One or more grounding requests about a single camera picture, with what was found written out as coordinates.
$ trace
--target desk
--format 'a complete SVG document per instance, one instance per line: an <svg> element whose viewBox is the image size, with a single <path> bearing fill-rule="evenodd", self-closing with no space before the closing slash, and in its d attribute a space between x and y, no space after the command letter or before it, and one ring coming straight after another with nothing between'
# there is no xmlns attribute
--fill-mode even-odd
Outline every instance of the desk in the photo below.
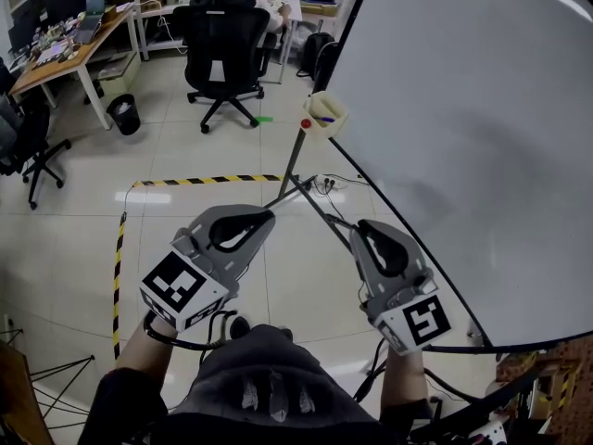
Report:
<svg viewBox="0 0 593 445"><path fill-rule="evenodd" d="M47 83L48 81L52 81L53 79L60 76L70 74L71 72L78 72L81 78L82 86L84 86L84 90L89 96L91 104L93 104L93 108L95 109L97 117L101 121L101 125L103 125L105 130L109 130L111 128L111 123L107 118L107 114L103 109L101 100L99 99L95 87L93 86L93 81L91 80L89 71L86 69L86 63L93 56L99 46L111 33L115 31L116 28L121 25L121 23L123 23L124 20L128 22L128 31L130 32L132 50L136 53L139 53L138 40L136 39L136 28L134 27L133 23L133 7L131 6L127 10L121 12L121 14L118 15L114 20L102 25L94 40L90 44L84 44L81 46L81 49L78 51L78 56L76 56L74 59L64 61L63 63L54 61L36 69L32 68L34 63L31 63L27 70L23 72L15 85L12 87L10 94L19 95L38 85L44 87L44 83ZM44 91L45 94L48 95L50 104L52 104L53 97L51 97L51 94L48 94L48 91L46 91L45 87Z"/></svg>
<svg viewBox="0 0 593 445"><path fill-rule="evenodd" d="M298 23L303 20L303 13L300 9L300 0L283 0L287 5L290 6L290 15L288 16L288 28L286 34L288 38L284 38L284 44L282 46L282 52L280 54L280 61L282 63L282 69L280 70L279 84L282 84L282 78L284 77L284 68L290 55L290 48L293 45L293 38L295 37L295 31L297 30Z"/></svg>

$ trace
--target wooden desk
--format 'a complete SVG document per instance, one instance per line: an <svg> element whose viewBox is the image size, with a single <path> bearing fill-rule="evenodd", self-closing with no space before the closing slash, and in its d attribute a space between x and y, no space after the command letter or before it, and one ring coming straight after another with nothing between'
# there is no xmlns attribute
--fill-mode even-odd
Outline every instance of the wooden desk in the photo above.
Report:
<svg viewBox="0 0 593 445"><path fill-rule="evenodd" d="M130 32L132 50L138 53L138 57L140 57L138 50L138 40L136 39L136 28L133 22L133 6L131 6L127 10L121 12L121 14L118 15L118 17L113 21L102 25L93 41L90 44L83 44L81 49L78 51L78 56L76 56L74 59L64 61L63 63L54 61L35 69L32 68L34 63L31 63L27 70L23 72L15 85L12 87L10 94L19 95L25 91L28 91L29 89L32 89L33 87L41 85L44 88L45 94L48 96L50 104L54 106L55 103L52 103L53 97L51 94L49 94L49 91L44 86L44 83L47 83L48 81L60 76L64 76L65 74L70 74L71 72L78 72L81 78L82 86L84 86L84 90L89 96L91 104L93 104L93 108L95 109L97 117L101 121L101 125L103 125L105 130L109 130L111 128L110 119L107 117L107 114L103 109L103 105L101 104L101 100L99 99L95 87L93 86L93 81L91 80L89 71L86 69L86 63L93 56L99 46L111 33L115 31L116 28L121 25L124 20L128 22L128 31Z"/></svg>

